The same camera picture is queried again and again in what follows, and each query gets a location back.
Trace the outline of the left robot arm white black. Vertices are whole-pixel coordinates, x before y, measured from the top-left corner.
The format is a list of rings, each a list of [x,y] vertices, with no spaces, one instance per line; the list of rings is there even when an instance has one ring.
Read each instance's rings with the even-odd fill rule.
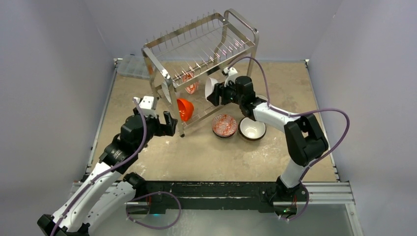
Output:
[[[145,199],[149,205],[153,193],[147,190],[147,182],[139,174],[126,171],[153,137],[175,134],[178,120],[167,111],[163,116],[165,123],[149,109],[144,112],[135,109],[70,199],[53,214],[38,219],[43,234],[88,236],[124,203]]]

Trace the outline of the orange diamond pattern bowl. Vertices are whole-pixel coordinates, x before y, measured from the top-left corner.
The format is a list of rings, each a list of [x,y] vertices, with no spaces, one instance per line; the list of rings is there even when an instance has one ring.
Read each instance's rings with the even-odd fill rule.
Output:
[[[211,128],[217,137],[229,138],[238,130],[238,123],[231,115],[220,114],[212,119]]]

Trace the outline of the stainless steel dish rack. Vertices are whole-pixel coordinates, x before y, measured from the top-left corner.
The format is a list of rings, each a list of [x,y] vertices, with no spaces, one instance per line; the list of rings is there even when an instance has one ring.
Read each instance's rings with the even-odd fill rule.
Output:
[[[152,93],[167,105],[175,118],[180,118],[176,102],[179,93],[196,80],[200,82],[196,91],[199,98],[186,95],[195,110],[190,120],[179,120],[178,133],[181,137],[185,136],[187,128],[223,108],[222,105],[215,107],[204,101],[202,85],[206,78],[222,71],[239,57],[254,57],[258,44],[258,28],[231,8],[223,14],[209,12],[189,23],[185,22],[143,46],[142,55],[149,71]],[[187,72],[193,72],[194,79],[183,82],[182,76]],[[169,87],[171,104],[163,95],[163,82]]]

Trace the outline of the orange white floral bowl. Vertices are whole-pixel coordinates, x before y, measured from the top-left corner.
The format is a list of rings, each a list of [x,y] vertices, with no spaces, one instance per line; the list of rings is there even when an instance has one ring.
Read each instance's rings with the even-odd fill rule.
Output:
[[[187,82],[190,80],[194,79],[194,73],[193,72],[187,72],[182,76],[182,81],[183,82]],[[193,82],[192,84],[188,85],[185,90],[188,94],[194,94],[198,87],[199,87],[200,82],[198,80],[196,80],[195,82]]]

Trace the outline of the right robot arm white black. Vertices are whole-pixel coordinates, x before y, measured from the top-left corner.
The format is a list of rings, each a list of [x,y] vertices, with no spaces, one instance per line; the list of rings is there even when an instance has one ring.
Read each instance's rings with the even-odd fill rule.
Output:
[[[313,114],[290,114],[269,105],[267,100],[256,95],[248,76],[238,76],[234,81],[222,83],[208,78],[205,97],[214,106],[237,104],[246,118],[270,125],[285,134],[291,160],[277,179],[276,193],[282,200],[295,194],[295,187],[300,184],[307,166],[328,150],[328,141]]]

